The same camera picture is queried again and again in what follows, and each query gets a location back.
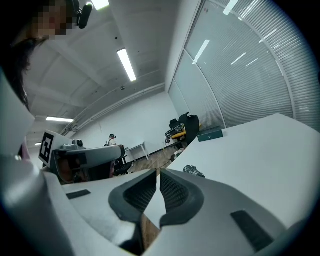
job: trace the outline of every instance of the black rectangular strip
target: black rectangular strip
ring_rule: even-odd
[[[71,199],[80,198],[89,194],[91,194],[91,192],[87,189],[84,189],[77,192],[68,193],[66,194],[66,196],[71,200]]]
[[[262,250],[274,241],[245,210],[239,210],[230,215],[248,239],[255,252]]]

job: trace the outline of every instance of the dark green box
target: dark green box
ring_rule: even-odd
[[[210,141],[217,138],[222,138],[223,136],[224,135],[220,126],[206,130],[201,130],[197,134],[199,142]]]

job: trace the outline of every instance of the yellow object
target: yellow object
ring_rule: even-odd
[[[173,135],[173,136],[171,137],[171,139],[176,139],[176,138],[182,137],[182,136],[184,136],[184,135],[186,135],[186,134],[187,134],[187,133],[186,133],[186,129],[184,129],[183,132],[179,132],[179,133]]]

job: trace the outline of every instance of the white sleeve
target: white sleeve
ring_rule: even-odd
[[[116,141],[114,139],[110,139],[109,146],[116,145]]]

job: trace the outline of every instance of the ceiling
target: ceiling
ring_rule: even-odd
[[[88,1],[79,2],[82,7]],[[164,90],[178,2],[109,0],[109,6],[92,10],[85,29],[73,29],[38,47],[24,82],[35,116],[27,135],[28,148],[41,142],[45,130],[61,133],[65,129],[66,124],[46,121],[47,116],[75,119],[81,125],[141,91],[162,85]],[[172,26],[162,27],[168,19]],[[137,78],[134,82],[117,54],[123,48]]]

